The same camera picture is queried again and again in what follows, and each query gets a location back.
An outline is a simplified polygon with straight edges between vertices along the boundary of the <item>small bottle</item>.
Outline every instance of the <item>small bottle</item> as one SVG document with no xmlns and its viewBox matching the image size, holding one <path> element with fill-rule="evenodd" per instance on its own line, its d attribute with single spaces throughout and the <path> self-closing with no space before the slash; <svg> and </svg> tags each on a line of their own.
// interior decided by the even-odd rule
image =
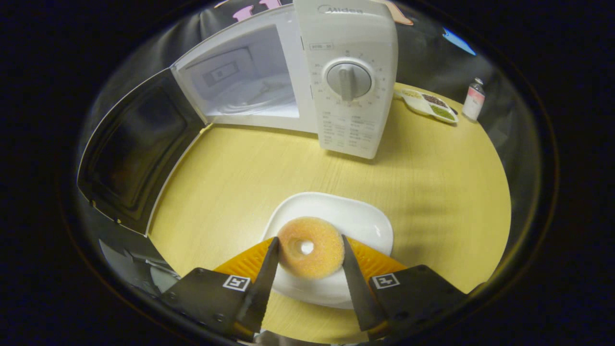
<svg viewBox="0 0 615 346">
<path fill-rule="evenodd" d="M 461 113 L 476 121 L 484 102 L 485 91 L 483 90 L 483 81 L 480 78 L 474 78 L 474 83 L 470 84 L 467 90 L 466 101 L 463 104 Z"/>
</svg>

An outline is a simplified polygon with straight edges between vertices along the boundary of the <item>microwave dial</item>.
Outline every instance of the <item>microwave dial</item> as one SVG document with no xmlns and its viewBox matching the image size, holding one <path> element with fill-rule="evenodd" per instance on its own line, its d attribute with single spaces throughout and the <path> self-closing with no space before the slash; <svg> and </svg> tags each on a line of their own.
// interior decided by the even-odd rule
<svg viewBox="0 0 615 346">
<path fill-rule="evenodd" d="M 344 101 L 365 95 L 371 88 L 371 77 L 363 67 L 350 62 L 332 66 L 327 73 L 327 83 Z"/>
</svg>

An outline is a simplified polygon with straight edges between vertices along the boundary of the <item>white divided dish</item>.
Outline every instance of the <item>white divided dish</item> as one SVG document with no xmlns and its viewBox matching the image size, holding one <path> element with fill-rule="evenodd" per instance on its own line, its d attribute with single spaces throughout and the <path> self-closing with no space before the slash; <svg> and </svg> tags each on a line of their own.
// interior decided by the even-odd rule
<svg viewBox="0 0 615 346">
<path fill-rule="evenodd" d="M 432 97 L 433 99 L 436 99 L 442 104 L 444 104 L 444 106 L 430 102 L 426 99 L 426 97 Z M 457 118 L 455 112 L 446 104 L 446 102 L 444 102 L 439 97 L 423 94 L 420 91 L 405 88 L 401 89 L 400 91 L 395 91 L 395 98 L 397 100 L 403 100 L 406 105 L 408 105 L 413 111 L 419 114 L 431 115 L 434 118 L 443 121 L 444 123 L 454 124 L 459 122 L 459 118 Z M 450 114 L 450 118 L 438 115 L 432 109 L 432 106 L 439 108 L 440 110 L 446 111 L 448 114 Z"/>
</svg>

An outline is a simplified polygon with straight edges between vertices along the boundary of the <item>wooden table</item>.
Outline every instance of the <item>wooden table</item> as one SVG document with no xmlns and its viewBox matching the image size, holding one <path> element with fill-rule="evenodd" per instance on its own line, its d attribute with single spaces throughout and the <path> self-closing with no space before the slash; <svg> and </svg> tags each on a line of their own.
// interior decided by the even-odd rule
<svg viewBox="0 0 615 346">
<path fill-rule="evenodd" d="M 195 267 L 213 269 L 259 242 L 283 200 L 319 191 L 378 207 L 393 226 L 393 258 L 426 264 L 469 292 L 502 256 L 510 196 L 485 131 L 461 115 L 459 103 L 440 98 L 459 112 L 456 126 L 394 100 L 373 160 L 323 150 L 315 134 L 213 125 L 170 178 L 151 240 L 182 276 Z M 367 340 L 353 310 L 275 292 L 263 328 L 312 342 Z"/>
</svg>

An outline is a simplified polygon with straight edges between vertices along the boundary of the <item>white plate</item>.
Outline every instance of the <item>white plate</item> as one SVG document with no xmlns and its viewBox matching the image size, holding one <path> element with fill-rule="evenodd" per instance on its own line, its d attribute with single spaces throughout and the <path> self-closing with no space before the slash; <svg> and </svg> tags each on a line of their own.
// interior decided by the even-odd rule
<svg viewBox="0 0 615 346">
<path fill-rule="evenodd" d="M 302 216 L 319 217 L 338 231 L 385 255 L 391 254 L 393 228 L 380 209 L 361 201 L 326 193 L 304 192 L 287 198 L 269 219 L 263 239 L 276 236 L 288 221 Z M 278 265 L 272 289 L 304 302 L 352 309 L 344 270 L 320 280 L 297 278 Z"/>
<path fill-rule="evenodd" d="M 405 95 L 405 94 L 403 94 L 404 91 L 411 91 L 414 94 L 420 95 L 421 98 L 419 99 L 417 97 L 413 97 L 413 96 L 410 96 L 410 95 Z M 454 123 L 458 123 L 459 122 L 459 119 L 457 118 L 457 115 L 455 115 L 454 111 L 448 105 L 446 105 L 446 102 L 444 102 L 439 97 L 433 96 L 436 99 L 440 100 L 442 103 L 444 103 L 446 105 L 445 107 L 427 101 L 425 98 L 423 98 L 423 95 L 427 95 L 427 94 L 424 94 L 424 93 L 422 93 L 420 91 L 416 91 L 416 90 L 413 90 L 413 89 L 408 89 L 408 88 L 401 89 L 401 91 L 395 91 L 394 95 L 395 95 L 395 99 L 403 100 L 413 111 L 415 111 L 415 112 L 417 112 L 419 114 L 431 115 L 434 118 L 436 118 L 436 119 L 438 119 L 440 121 L 443 121 L 444 123 L 454 124 Z M 439 116 L 431 108 L 432 105 L 434 107 L 437 107 L 437 108 L 441 109 L 441 110 L 447 111 L 453 117 L 453 119 L 449 119 L 449 118 L 445 118 L 443 116 Z"/>
</svg>

